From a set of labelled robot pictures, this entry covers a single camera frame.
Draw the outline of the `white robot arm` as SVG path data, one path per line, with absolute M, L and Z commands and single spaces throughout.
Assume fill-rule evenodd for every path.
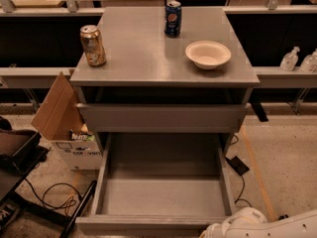
M 317 210 L 268 222 L 257 209 L 245 207 L 209 225 L 199 238 L 317 238 Z

